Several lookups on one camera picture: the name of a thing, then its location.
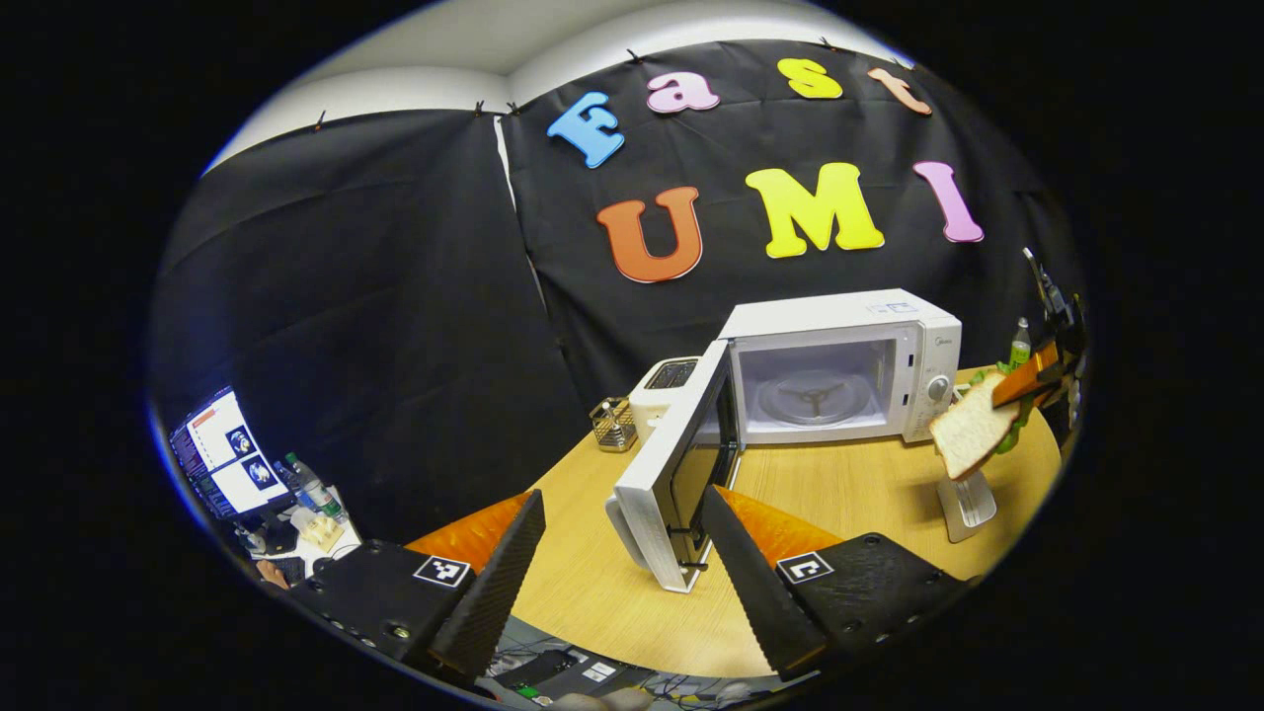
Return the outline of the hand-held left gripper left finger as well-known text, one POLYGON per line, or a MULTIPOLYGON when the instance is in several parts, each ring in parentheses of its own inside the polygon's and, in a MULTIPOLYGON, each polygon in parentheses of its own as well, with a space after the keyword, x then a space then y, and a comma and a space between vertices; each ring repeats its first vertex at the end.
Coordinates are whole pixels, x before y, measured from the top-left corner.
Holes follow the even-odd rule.
POLYGON ((343 636, 453 684, 489 665, 546 529, 525 491, 401 547, 367 540, 287 597, 343 636))

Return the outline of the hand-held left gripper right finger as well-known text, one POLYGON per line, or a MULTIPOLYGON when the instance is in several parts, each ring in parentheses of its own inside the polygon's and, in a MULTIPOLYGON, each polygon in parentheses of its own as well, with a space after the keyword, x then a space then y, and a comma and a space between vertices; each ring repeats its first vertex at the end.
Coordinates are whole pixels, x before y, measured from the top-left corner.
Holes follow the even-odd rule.
POLYGON ((971 588, 878 533, 841 539, 712 485, 702 521, 782 679, 875 657, 971 588))

